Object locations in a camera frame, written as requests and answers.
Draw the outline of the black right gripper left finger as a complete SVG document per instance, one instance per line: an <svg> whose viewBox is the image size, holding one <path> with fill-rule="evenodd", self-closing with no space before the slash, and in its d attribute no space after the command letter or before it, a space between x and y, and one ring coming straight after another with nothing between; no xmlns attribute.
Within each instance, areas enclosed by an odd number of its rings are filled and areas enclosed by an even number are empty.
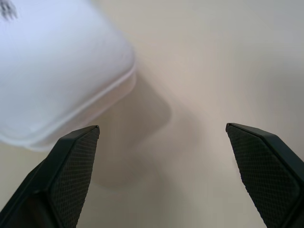
<svg viewBox="0 0 304 228"><path fill-rule="evenodd" d="M0 211L0 228L76 228L99 134L93 125L61 137Z"/></svg>

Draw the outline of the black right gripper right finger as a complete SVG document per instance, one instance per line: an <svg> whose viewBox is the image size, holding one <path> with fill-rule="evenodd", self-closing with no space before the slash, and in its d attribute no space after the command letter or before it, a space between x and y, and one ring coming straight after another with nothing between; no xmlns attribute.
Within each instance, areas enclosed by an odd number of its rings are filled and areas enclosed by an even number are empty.
<svg viewBox="0 0 304 228"><path fill-rule="evenodd" d="M241 180L267 228L304 228L304 161L277 135L226 125Z"/></svg>

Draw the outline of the white box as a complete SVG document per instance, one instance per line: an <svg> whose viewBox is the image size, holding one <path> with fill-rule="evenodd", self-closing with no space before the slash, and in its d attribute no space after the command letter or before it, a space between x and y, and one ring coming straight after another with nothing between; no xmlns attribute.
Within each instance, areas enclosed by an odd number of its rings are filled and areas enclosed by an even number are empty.
<svg viewBox="0 0 304 228"><path fill-rule="evenodd" d="M46 151L135 84L133 48L93 0L0 0L0 142Z"/></svg>

